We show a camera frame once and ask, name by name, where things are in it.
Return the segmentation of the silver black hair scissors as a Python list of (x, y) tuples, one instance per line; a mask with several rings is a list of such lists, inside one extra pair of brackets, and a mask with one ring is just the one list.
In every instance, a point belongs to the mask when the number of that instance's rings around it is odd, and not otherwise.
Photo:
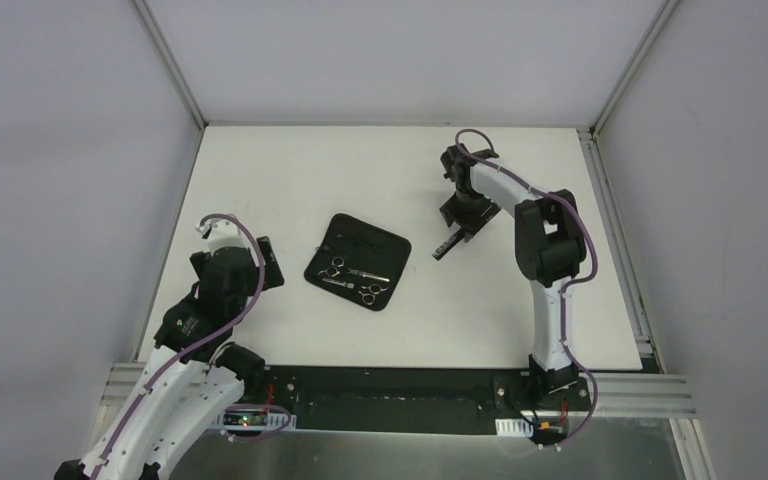
[(334, 278), (322, 278), (321, 281), (330, 285), (336, 285), (346, 289), (354, 289), (356, 293), (360, 296), (361, 302), (366, 306), (372, 306), (375, 303), (378, 296), (381, 295), (383, 292), (387, 291), (386, 287), (382, 287), (379, 284), (357, 286), (355, 283), (337, 280)]

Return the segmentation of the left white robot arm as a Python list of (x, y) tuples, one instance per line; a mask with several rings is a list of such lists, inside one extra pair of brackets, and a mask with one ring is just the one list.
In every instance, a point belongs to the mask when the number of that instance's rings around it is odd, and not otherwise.
[(256, 245), (263, 265), (240, 239), (191, 255), (197, 280), (164, 314), (139, 381), (101, 439), (56, 478), (167, 479), (221, 412), (263, 396), (264, 359), (225, 327), (256, 292), (285, 282), (270, 239)]

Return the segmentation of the black zip tool case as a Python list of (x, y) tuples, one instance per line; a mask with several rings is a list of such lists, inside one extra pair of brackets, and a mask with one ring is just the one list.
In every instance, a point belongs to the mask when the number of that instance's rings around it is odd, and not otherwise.
[[(336, 233), (363, 238), (380, 246), (383, 252), (374, 253), (361, 248), (340, 249), (329, 239), (330, 235)], [(316, 287), (367, 310), (380, 312), (388, 306), (395, 293), (411, 253), (412, 245), (408, 239), (346, 213), (337, 213), (332, 216), (323, 239), (305, 268), (303, 276), (307, 282)], [(366, 306), (361, 302), (360, 296), (354, 289), (346, 289), (322, 282), (321, 279), (327, 277), (321, 277), (318, 273), (330, 264), (333, 257), (342, 257), (348, 267), (388, 277), (391, 282), (386, 284), (349, 274), (341, 274), (334, 279), (352, 282), (357, 286), (379, 284), (386, 287), (387, 291), (379, 295), (372, 306)]]

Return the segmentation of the black comb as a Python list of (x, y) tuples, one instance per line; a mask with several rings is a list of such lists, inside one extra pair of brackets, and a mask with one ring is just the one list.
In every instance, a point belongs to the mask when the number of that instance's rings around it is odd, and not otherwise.
[(465, 237), (465, 231), (459, 229), (451, 234), (439, 247), (437, 247), (432, 257), (439, 261), (444, 258), (459, 242)]

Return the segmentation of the silver thinning scissors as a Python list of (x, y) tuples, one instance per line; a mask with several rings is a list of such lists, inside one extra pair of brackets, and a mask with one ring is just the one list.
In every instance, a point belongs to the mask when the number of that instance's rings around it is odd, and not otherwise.
[(341, 274), (354, 275), (364, 279), (384, 282), (386, 284), (391, 282), (391, 279), (388, 277), (348, 267), (346, 261), (342, 257), (333, 257), (330, 264), (318, 273), (319, 276), (327, 278), (335, 278)]

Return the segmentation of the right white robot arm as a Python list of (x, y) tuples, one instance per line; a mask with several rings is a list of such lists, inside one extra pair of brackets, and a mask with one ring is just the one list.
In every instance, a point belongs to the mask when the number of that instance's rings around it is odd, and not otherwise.
[(455, 245), (474, 237), (500, 211), (514, 221), (514, 255), (530, 282), (534, 341), (529, 355), (527, 393), (543, 410), (555, 408), (577, 382), (580, 367), (572, 360), (571, 300), (565, 285), (587, 257), (585, 235), (575, 220), (574, 195), (568, 190), (537, 193), (504, 173), (491, 149), (475, 153), (451, 145), (440, 160), (455, 193), (440, 207), (447, 226), (457, 230), (433, 253), (442, 259)]

